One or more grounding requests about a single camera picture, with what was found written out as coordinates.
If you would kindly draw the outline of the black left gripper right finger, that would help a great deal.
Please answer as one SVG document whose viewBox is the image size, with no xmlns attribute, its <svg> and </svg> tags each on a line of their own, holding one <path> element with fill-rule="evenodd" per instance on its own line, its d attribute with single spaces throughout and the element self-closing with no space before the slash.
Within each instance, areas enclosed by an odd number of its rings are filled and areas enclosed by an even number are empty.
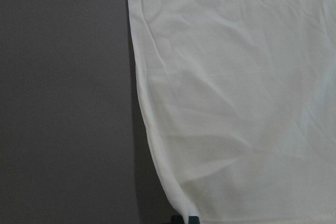
<svg viewBox="0 0 336 224">
<path fill-rule="evenodd" d="M 189 216 L 188 217 L 188 224 L 200 224 L 199 221 L 199 217 L 198 216 Z"/>
</svg>

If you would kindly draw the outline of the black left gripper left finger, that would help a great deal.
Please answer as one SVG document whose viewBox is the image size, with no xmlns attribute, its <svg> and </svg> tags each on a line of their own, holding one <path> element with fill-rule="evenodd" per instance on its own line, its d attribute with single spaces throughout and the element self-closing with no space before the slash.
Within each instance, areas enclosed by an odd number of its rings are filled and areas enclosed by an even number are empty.
<svg viewBox="0 0 336 224">
<path fill-rule="evenodd" d="M 184 219 L 181 215 L 172 215 L 169 224 L 184 224 Z"/>
</svg>

